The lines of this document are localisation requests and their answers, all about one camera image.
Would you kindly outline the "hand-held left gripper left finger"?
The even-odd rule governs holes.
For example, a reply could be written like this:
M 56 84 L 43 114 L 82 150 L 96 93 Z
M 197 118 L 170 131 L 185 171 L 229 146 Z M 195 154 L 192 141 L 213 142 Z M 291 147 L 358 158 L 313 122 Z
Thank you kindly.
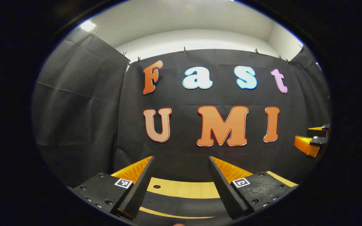
M 147 157 L 110 175 L 96 173 L 70 190 L 94 208 L 122 221 L 143 221 L 141 210 L 154 173 L 155 158 Z

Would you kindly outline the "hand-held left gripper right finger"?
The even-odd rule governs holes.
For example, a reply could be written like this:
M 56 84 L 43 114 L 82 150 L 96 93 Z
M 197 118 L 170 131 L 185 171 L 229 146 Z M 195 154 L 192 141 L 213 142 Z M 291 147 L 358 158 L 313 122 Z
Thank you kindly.
M 270 171 L 250 173 L 213 156 L 208 169 L 227 213 L 235 220 L 282 200 L 295 189 L 293 183 Z

